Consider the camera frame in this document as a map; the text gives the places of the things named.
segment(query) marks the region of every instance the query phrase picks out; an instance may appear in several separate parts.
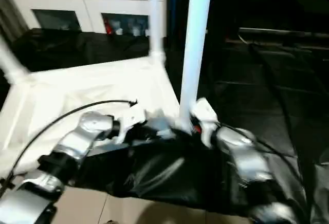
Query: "cabinet door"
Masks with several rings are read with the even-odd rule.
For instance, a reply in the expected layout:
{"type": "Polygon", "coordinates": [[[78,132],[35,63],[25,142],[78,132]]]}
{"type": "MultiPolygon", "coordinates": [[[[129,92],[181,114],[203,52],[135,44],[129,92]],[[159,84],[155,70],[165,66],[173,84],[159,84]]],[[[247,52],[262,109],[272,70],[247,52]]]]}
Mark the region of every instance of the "cabinet door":
{"type": "Polygon", "coordinates": [[[30,29],[93,31],[83,0],[15,0],[30,29]]]}
{"type": "MultiPolygon", "coordinates": [[[[148,35],[149,1],[85,0],[94,32],[148,35]]],[[[166,36],[166,1],[159,1],[162,36],[166,36]]]]}

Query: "black fabric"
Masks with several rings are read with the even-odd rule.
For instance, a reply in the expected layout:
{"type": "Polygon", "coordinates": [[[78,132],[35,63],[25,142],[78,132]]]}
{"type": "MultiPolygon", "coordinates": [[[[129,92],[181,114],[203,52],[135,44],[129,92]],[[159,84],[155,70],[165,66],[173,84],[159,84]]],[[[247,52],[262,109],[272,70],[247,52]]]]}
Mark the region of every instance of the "black fabric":
{"type": "MultiPolygon", "coordinates": [[[[19,60],[36,71],[144,56],[148,41],[33,30],[14,48],[19,60]]],[[[183,55],[167,51],[167,71],[177,96],[183,55]]],[[[302,183],[278,155],[260,146],[299,216],[309,223],[329,223],[327,61],[303,50],[246,45],[227,45],[205,52],[205,58],[199,97],[209,100],[220,121],[252,131],[282,153],[302,183]]],[[[241,189],[233,174],[223,176],[218,152],[187,144],[186,139],[159,141],[112,152],[99,159],[97,168],[84,171],[77,186],[244,215],[241,189]],[[181,160],[175,170],[170,167],[181,160]],[[226,181],[229,189],[223,188],[226,181]]]]}

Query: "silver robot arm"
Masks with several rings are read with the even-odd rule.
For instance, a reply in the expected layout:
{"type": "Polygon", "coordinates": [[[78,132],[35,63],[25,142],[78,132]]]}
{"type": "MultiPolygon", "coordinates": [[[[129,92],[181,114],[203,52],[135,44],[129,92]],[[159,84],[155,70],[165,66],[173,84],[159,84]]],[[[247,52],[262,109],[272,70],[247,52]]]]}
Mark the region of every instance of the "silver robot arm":
{"type": "Polygon", "coordinates": [[[53,206],[64,192],[94,142],[107,137],[114,125],[110,116],[97,112],[82,115],[78,126],[64,136],[40,166],[0,201],[0,223],[51,223],[53,206]]]}
{"type": "MultiPolygon", "coordinates": [[[[125,133],[136,124],[132,122],[138,113],[134,109],[138,107],[132,107],[130,114],[121,122],[96,112],[85,113],[78,126],[60,140],[50,155],[39,159],[38,169],[27,174],[20,185],[0,200],[0,223],[51,223],[56,213],[53,204],[58,201],[65,185],[89,151],[95,148],[94,142],[113,138],[112,143],[122,143],[125,133]]],[[[140,115],[137,123],[143,121],[144,117],[140,115]]],[[[210,129],[201,131],[206,134],[201,134],[201,140],[209,146],[211,140],[212,146],[228,156],[245,192],[249,218],[254,223],[298,224],[267,161],[254,144],[255,137],[245,130],[207,124],[202,124],[202,121],[199,123],[201,127],[210,129]]]]}

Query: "black cable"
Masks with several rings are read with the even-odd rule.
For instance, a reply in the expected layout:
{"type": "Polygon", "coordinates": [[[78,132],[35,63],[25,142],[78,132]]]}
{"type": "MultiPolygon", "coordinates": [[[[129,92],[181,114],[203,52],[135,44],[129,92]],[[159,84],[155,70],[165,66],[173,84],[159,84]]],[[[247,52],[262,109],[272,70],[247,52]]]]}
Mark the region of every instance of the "black cable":
{"type": "Polygon", "coordinates": [[[3,194],[5,193],[6,189],[10,186],[10,181],[12,179],[12,177],[14,176],[14,171],[19,163],[19,161],[21,160],[22,156],[25,154],[26,150],[34,143],[34,141],[41,136],[43,133],[45,133],[49,128],[51,128],[53,125],[55,125],[57,122],[59,122],[60,120],[66,118],[67,116],[74,114],[78,111],[81,111],[83,109],[86,109],[88,107],[92,107],[92,106],[96,106],[96,105],[100,105],[100,104],[104,104],[104,103],[128,103],[130,106],[133,106],[136,104],[136,102],[131,102],[131,101],[127,101],[127,100],[107,100],[107,101],[100,101],[100,102],[94,102],[94,103],[90,103],[81,107],[78,107],[76,109],[73,109],[65,114],[63,114],[62,116],[58,117],[57,119],[55,119],[54,121],[52,121],[51,123],[49,123],[48,125],[46,125],[41,131],[39,131],[25,146],[25,148],[22,150],[22,152],[20,153],[20,155],[17,157],[14,165],[12,166],[6,180],[3,183],[3,186],[0,189],[0,198],[3,196],[3,194]]]}

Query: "white pole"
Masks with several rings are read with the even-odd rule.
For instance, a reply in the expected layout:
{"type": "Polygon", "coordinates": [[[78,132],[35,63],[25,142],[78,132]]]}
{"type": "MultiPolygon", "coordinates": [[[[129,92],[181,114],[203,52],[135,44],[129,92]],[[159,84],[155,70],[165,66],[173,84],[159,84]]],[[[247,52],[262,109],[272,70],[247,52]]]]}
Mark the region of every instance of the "white pole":
{"type": "Polygon", "coordinates": [[[180,111],[189,122],[191,105],[196,102],[210,0],[190,0],[186,33],[184,68],[181,83],[180,111]]]}
{"type": "Polygon", "coordinates": [[[8,83],[15,84],[27,76],[28,71],[20,64],[0,35],[0,68],[8,83]]]}
{"type": "Polygon", "coordinates": [[[161,38],[160,6],[158,0],[150,0],[149,30],[150,56],[152,60],[164,63],[166,57],[161,38]]]}

